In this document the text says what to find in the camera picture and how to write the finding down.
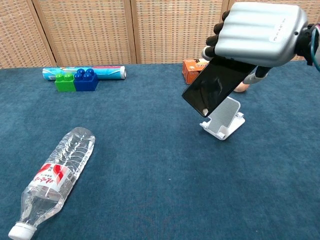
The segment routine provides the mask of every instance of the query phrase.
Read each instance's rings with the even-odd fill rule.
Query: white phone stand
[[[210,121],[204,121],[200,126],[217,139],[226,140],[245,122],[244,115],[239,112],[240,106],[240,102],[228,96],[208,116]]]

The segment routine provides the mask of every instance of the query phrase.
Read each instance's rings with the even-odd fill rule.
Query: bottle cap
[[[27,223],[17,222],[11,228],[8,236],[13,240],[30,240],[37,228]]]

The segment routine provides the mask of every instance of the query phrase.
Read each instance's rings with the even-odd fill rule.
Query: black smartphone
[[[182,97],[203,117],[207,117],[255,67],[215,56],[182,93]]]

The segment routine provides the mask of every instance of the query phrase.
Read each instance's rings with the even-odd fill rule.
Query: orange box
[[[192,84],[199,73],[205,68],[209,61],[200,59],[183,60],[182,74],[186,84]]]

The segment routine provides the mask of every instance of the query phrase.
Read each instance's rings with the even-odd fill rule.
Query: small box
[[[93,69],[77,70],[74,75],[74,86],[77,92],[95,91],[98,85],[98,77]]]
[[[183,60],[182,74],[184,76],[185,83],[192,84],[208,62],[209,61],[203,58]]]
[[[74,85],[74,76],[72,73],[61,74],[58,73],[55,75],[55,86],[58,92],[75,92],[76,88]]]

